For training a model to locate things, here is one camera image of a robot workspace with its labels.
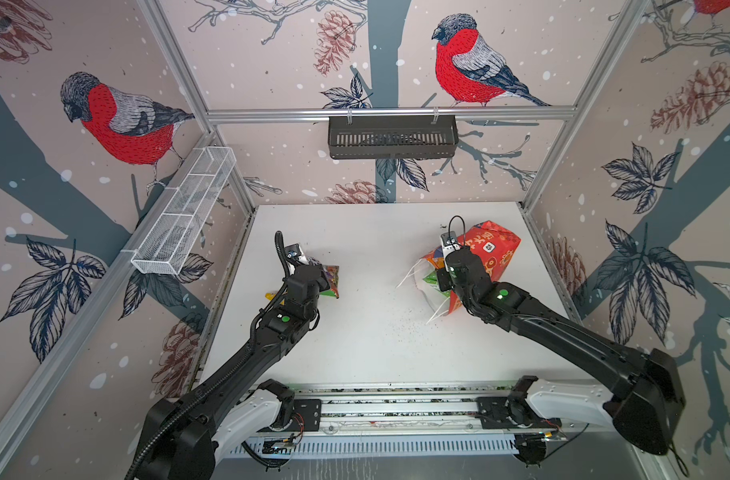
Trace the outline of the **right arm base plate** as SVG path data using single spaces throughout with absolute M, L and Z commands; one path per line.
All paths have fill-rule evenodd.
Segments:
M 513 428 L 551 428 L 560 430 L 561 421 L 538 414 L 527 402 L 528 390 L 538 380 L 537 376 L 521 377 L 514 388 L 503 396 L 477 397 L 477 412 L 474 417 L 481 422 L 485 430 L 502 430 Z

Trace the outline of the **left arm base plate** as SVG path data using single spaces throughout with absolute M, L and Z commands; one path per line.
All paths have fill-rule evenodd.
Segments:
M 283 402 L 277 418 L 266 428 L 272 432 L 318 432 L 322 417 L 322 401 L 296 399 Z

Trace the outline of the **red paper gift bag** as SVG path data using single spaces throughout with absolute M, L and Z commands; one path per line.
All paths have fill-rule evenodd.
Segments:
M 491 281 L 501 279 L 521 244 L 521 238 L 516 233 L 492 221 L 475 224 L 458 240 L 462 247 L 467 247 L 481 260 Z M 440 246 L 420 257 L 399 284 L 401 286 L 408 278 L 414 280 L 416 288 L 433 310 L 429 322 L 462 307 L 462 300 L 455 290 L 443 293 L 437 287 L 435 270 L 447 265 L 447 256 L 451 254 L 444 255 Z

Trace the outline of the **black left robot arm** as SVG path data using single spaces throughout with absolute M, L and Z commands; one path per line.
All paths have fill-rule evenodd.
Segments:
M 209 479 L 216 438 L 227 414 L 250 387 L 308 333 L 318 300 L 330 288 L 320 265 L 299 265 L 280 294 L 259 311 L 246 343 L 195 390 L 148 411 L 127 479 Z

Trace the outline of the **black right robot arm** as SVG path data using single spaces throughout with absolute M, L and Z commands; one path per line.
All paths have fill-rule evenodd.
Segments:
M 471 315 L 540 344 L 607 387 L 611 399 L 602 410 L 625 440 L 654 455 L 674 447 L 686 398 L 669 354 L 620 345 L 560 316 L 516 285 L 492 281 L 467 246 L 454 246 L 444 263 L 441 285 L 450 287 Z

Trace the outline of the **green snack packet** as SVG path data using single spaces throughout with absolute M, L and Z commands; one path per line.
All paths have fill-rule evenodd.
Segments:
M 321 292 L 323 296 L 333 297 L 336 299 L 340 298 L 339 293 L 339 266 L 323 265 L 323 273 L 328 284 L 328 288 Z

